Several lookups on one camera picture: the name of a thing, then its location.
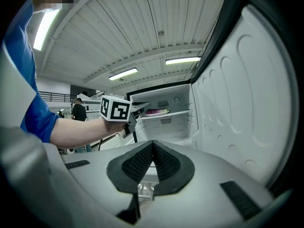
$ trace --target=ceiling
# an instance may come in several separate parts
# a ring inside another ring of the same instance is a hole
[[[38,77],[109,93],[188,80],[197,62],[165,65],[169,58],[201,56],[223,0],[81,0],[53,22],[42,51],[34,50]],[[29,40],[42,19],[29,24]],[[109,76],[137,68],[120,80]]]

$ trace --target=white wall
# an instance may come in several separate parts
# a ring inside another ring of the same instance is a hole
[[[38,91],[67,94],[67,95],[69,95],[71,92],[71,85],[49,79],[37,78],[36,85]]]

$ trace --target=person in blue shirt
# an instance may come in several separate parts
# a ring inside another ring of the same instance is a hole
[[[52,143],[58,148],[70,149],[120,132],[124,123],[107,122],[102,118],[87,122],[64,119],[52,113],[41,99],[35,81],[34,54],[28,42],[26,27],[33,12],[51,8],[50,5],[56,3],[62,3],[62,0],[28,1],[12,21],[4,37],[4,43],[16,68],[37,93],[20,127],[26,132],[35,134],[42,142]]]

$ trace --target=fluorescent light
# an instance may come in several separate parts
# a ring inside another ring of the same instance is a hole
[[[48,29],[51,26],[51,24],[52,24],[55,16],[58,14],[58,12],[59,12],[59,9],[44,14],[42,21],[39,25],[36,38],[35,38],[35,42],[34,42],[35,49],[41,51],[44,38],[46,37]]]
[[[132,68],[132,69],[128,69],[126,71],[123,71],[119,74],[115,74],[113,76],[110,76],[109,79],[110,80],[115,80],[115,79],[118,79],[118,78],[121,78],[121,77],[124,77],[124,76],[127,76],[129,74],[133,74],[133,73],[137,73],[137,69],[136,68]]]
[[[168,59],[166,60],[166,65],[174,64],[174,63],[196,62],[196,61],[200,61],[200,57],[183,57],[176,59]]]

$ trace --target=black metal railing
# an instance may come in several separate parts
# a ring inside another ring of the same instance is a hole
[[[39,93],[44,101],[71,102],[71,100],[77,98],[76,95],[67,95],[44,91],[39,91]]]

